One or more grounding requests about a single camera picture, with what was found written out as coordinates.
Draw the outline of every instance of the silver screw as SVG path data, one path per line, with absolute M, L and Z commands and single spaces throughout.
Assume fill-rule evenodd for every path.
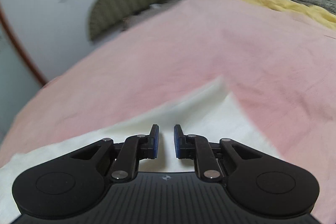
M 203 174 L 209 179 L 216 179 L 221 175 L 221 173 L 216 170 L 207 170 Z
M 128 173 L 126 171 L 118 170 L 114 171 L 111 176 L 114 179 L 124 179 L 128 176 Z

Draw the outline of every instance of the ribbed black surface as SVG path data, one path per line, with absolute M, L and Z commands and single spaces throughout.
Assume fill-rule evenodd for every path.
M 115 184 L 105 198 L 82 215 L 43 220 L 27 215 L 15 224 L 318 224 L 311 215 L 279 220 L 241 209 L 220 184 L 202 182 L 195 173 L 139 173 L 129 183 Z

